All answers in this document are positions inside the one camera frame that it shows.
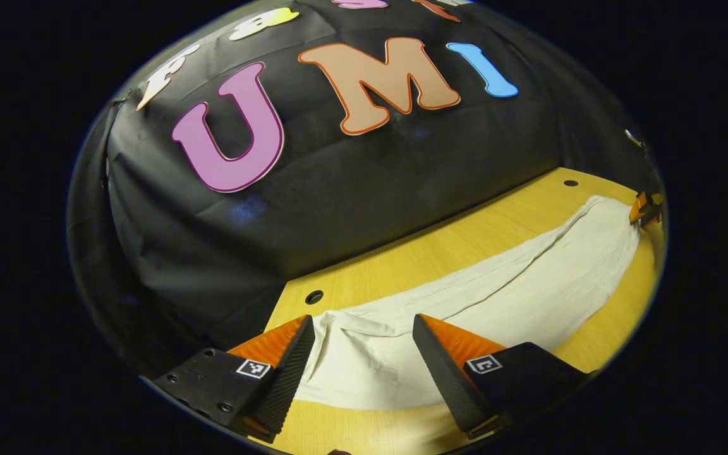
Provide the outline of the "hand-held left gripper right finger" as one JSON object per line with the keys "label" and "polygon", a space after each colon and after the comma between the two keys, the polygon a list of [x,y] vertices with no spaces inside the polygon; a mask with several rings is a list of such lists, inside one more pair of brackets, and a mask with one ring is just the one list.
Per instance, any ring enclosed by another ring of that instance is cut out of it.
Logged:
{"label": "hand-held left gripper right finger", "polygon": [[412,336],[460,431],[469,439],[519,427],[594,377],[531,342],[511,348],[417,314]]}

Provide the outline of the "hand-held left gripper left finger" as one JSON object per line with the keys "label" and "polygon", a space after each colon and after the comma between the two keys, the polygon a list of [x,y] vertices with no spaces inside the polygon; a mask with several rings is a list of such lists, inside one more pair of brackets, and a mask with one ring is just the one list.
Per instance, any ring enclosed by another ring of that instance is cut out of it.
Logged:
{"label": "hand-held left gripper left finger", "polygon": [[266,443],[281,433],[314,345],[310,315],[236,348],[204,348],[151,380],[173,405],[214,427]]}

